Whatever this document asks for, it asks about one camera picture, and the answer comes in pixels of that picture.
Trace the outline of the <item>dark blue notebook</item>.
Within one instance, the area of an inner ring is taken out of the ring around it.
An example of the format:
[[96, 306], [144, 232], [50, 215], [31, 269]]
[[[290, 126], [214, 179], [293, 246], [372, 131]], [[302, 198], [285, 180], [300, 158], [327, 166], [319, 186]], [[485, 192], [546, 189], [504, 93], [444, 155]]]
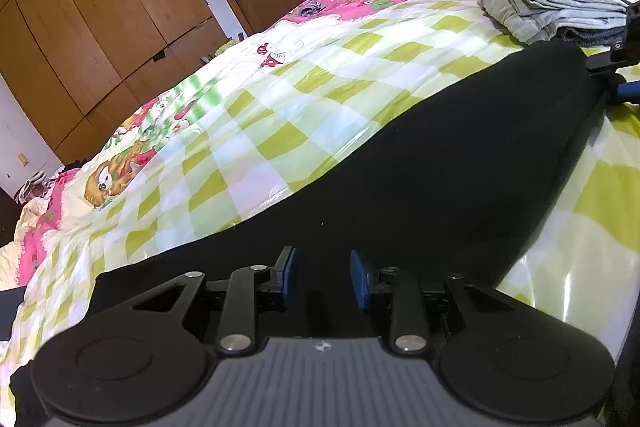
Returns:
[[1, 341], [6, 341], [11, 338], [12, 325], [17, 314], [17, 309], [23, 302], [25, 291], [25, 286], [7, 289], [6, 291], [0, 291]]

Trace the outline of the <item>black pants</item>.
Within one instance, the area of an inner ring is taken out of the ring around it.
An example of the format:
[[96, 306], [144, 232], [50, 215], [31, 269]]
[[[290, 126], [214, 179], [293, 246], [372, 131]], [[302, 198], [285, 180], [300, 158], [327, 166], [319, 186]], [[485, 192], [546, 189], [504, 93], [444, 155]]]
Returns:
[[75, 425], [46, 413], [34, 361], [11, 386], [22, 426], [548, 426], [471, 409], [434, 369], [393, 355], [358, 309], [350, 255], [497, 289], [555, 204], [610, 83], [564, 42], [536, 44], [396, 117], [345, 160], [242, 225], [102, 275], [88, 317], [196, 270], [227, 280], [296, 248], [291, 294], [258, 314], [259, 348], [225, 358], [194, 397], [140, 425]]

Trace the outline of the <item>cartoon floral quilt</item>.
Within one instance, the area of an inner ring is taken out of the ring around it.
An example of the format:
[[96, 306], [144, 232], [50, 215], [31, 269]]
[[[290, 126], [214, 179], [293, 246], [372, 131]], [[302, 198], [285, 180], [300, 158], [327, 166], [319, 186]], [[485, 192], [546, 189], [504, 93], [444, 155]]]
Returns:
[[153, 257], [322, 176], [416, 101], [427, 1], [307, 0], [144, 103], [26, 206], [2, 287]]

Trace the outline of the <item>wooden wardrobe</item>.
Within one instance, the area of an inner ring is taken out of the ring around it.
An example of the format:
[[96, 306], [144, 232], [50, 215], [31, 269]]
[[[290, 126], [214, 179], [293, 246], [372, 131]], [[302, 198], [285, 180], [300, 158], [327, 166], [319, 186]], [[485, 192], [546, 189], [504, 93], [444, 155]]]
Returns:
[[1, 0], [1, 74], [64, 162], [226, 40], [205, 0]]

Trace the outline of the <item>folded grey clothes stack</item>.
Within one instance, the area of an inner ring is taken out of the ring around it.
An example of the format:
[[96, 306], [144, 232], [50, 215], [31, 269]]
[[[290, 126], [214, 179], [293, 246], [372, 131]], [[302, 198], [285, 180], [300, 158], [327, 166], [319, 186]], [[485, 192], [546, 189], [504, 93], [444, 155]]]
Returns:
[[610, 46], [623, 38], [626, 0], [478, 0], [480, 7], [523, 44], [560, 39], [578, 46]]

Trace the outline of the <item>striped bag by headboard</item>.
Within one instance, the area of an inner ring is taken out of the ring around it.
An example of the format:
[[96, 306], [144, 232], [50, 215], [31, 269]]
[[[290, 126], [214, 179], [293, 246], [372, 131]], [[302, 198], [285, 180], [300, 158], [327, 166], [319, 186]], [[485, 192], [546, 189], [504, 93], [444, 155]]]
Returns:
[[46, 195], [48, 191], [49, 176], [44, 170], [38, 170], [16, 191], [13, 199], [17, 205], [23, 206], [35, 197]]

